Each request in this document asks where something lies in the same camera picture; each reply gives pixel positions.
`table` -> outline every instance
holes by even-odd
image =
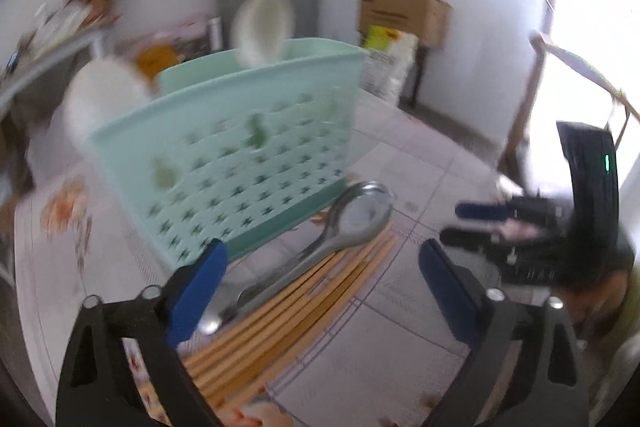
[[[394,193],[399,240],[344,313],[269,391],[300,426],[372,426],[381,417],[400,425],[420,423],[422,397],[446,390],[467,349],[449,332],[422,280],[418,247],[457,222],[459,200],[491,200],[497,175],[452,140],[366,92],[356,107],[348,163],[354,178],[377,180]],[[58,201],[73,197],[76,205],[66,231],[48,237],[41,216],[55,195]],[[82,300],[91,294],[107,302],[130,299],[144,286],[164,282],[149,247],[122,214],[84,162],[37,189],[16,210],[20,320],[52,416],[66,341]],[[243,259],[229,277],[253,277],[305,248],[318,233],[318,225],[307,221]],[[481,257],[448,253],[484,285],[497,285],[497,271]],[[196,335],[184,349],[198,349],[204,341]]]
[[[43,73],[66,58],[88,48],[91,58],[104,58],[113,53],[112,24],[87,28],[69,37],[53,49],[46,51],[25,67],[18,70],[0,85],[0,120],[11,107],[14,96],[33,84]]]
[[[409,99],[409,107],[411,108],[415,108],[418,105],[418,94],[420,93],[428,54],[429,49],[424,46],[418,46],[415,51],[415,80],[411,88],[411,98]]]

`bamboo chopstick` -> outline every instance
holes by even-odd
[[[318,339],[318,336],[322,331],[331,324],[332,320],[338,312],[343,309],[353,296],[356,295],[362,284],[373,275],[378,266],[382,263],[384,258],[388,255],[389,251],[393,248],[396,238],[392,237],[382,246],[376,256],[367,264],[367,267],[360,273],[348,290],[343,293],[340,298],[334,303],[334,305],[327,311],[305,334],[298,340],[290,349],[287,349],[286,353],[282,355],[276,362],[268,367],[262,374],[259,375],[254,381],[249,383],[239,393],[227,398],[224,405],[220,408],[220,412],[228,412],[229,410],[236,409],[242,405],[251,401],[255,396],[260,393],[260,390],[282,373],[289,365],[296,359],[296,357],[302,353],[313,341]]]
[[[278,314],[280,314],[279,312],[281,312],[281,310],[276,310],[279,312],[277,314],[274,313],[278,304],[290,305],[297,301],[300,296],[305,295],[308,291],[313,289],[343,259],[346,253],[347,250],[341,250],[335,254],[327,256],[319,264],[307,271],[302,277],[291,283],[268,303],[256,310],[253,314],[249,315],[245,320],[230,328],[230,330],[225,331],[222,335],[215,338],[209,346],[186,359],[184,365],[191,378],[197,378],[203,371],[206,371],[206,369],[209,368],[211,365],[209,357],[215,354],[217,349],[220,349],[233,341],[236,336],[242,335],[256,323],[260,323],[262,321],[267,321],[268,323],[270,320],[277,317]],[[145,394],[147,401],[152,406],[158,403],[158,396],[156,395],[156,391],[154,390],[151,382],[144,383],[139,387],[139,389],[140,394]]]
[[[225,331],[185,361],[200,392],[212,407],[244,405],[279,375],[327,327],[393,247],[390,225],[362,247],[354,259],[316,296],[309,293],[344,259],[348,251],[328,256],[271,301]],[[385,237],[386,241],[366,261]],[[163,413],[151,383],[140,387],[151,399],[151,415]]]
[[[232,335],[223,335],[220,340],[214,341],[213,347],[209,349],[207,347],[207,357],[200,358],[197,365],[190,364],[189,373],[191,378],[196,380],[207,369],[218,363],[222,358],[226,357],[229,353],[234,352],[242,344],[249,341],[255,335],[257,335],[264,328],[273,324],[283,313],[295,309],[299,306],[300,299],[303,298],[312,288],[314,288],[324,277],[328,274],[333,267],[338,264],[344,257],[344,251],[334,255],[328,263],[322,264],[321,270],[317,270],[312,277],[308,277],[302,285],[298,286],[292,293],[290,293],[285,299],[283,299],[277,306],[271,307],[266,313],[258,317],[257,320],[244,325],[242,328],[238,328],[238,333],[235,331]]]
[[[251,327],[251,325],[253,325],[256,321],[269,314],[275,307],[277,307],[281,302],[288,299],[294,293],[298,293],[298,290],[302,286],[307,287],[308,284],[306,283],[309,280],[313,280],[315,281],[314,283],[318,283],[318,281],[321,280],[322,277],[325,277],[330,269],[334,267],[338,262],[335,259],[336,256],[341,259],[345,252],[345,250],[342,250],[335,254],[327,256],[325,259],[322,259],[320,263],[316,264],[311,270],[307,271],[299,279],[293,281],[289,286],[284,288],[282,292],[274,296],[274,298],[269,302],[258,308],[255,312],[253,312],[247,318],[243,319],[240,323],[231,327],[228,331],[224,331],[221,335],[217,336],[207,347],[195,353],[194,355],[191,355],[188,359],[185,360],[184,366],[187,368],[187,370],[195,369],[196,367],[198,367],[199,363],[202,360],[209,357],[209,355],[215,350],[220,349],[220,347],[242,333],[245,329]]]
[[[206,375],[195,380],[196,385],[200,388],[200,392],[207,396],[207,390],[216,379],[228,380],[229,375],[237,374],[238,371],[244,369],[247,365],[251,365],[257,358],[257,354],[276,344],[287,333],[293,330],[314,308],[319,306],[324,299],[331,293],[355,270],[361,261],[369,256],[380,240],[379,235],[368,245],[364,246],[354,257],[354,259],[327,285],[326,288],[315,297],[309,295],[302,296],[298,302],[286,310],[280,317],[264,328],[258,335],[255,335],[248,343],[244,344],[240,349],[236,350],[229,357],[226,357],[211,371],[207,371]]]

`cardboard box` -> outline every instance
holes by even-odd
[[[441,0],[360,0],[358,31],[372,24],[416,35],[421,46],[439,48],[447,36],[451,6]]]

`stainless steel spoon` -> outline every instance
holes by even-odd
[[[320,236],[305,250],[249,285],[223,281],[198,329],[212,335],[231,320],[265,304],[330,253],[367,243],[386,227],[392,207],[393,197],[382,184],[362,182],[347,188],[329,209]]]

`orange object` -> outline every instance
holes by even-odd
[[[40,226],[47,237],[65,232],[70,225],[77,225],[86,215],[87,196],[84,178],[78,176],[66,180],[60,190],[47,201],[40,213]]]
[[[180,55],[169,44],[156,44],[143,50],[136,59],[136,65],[151,81],[160,71],[180,64]]]

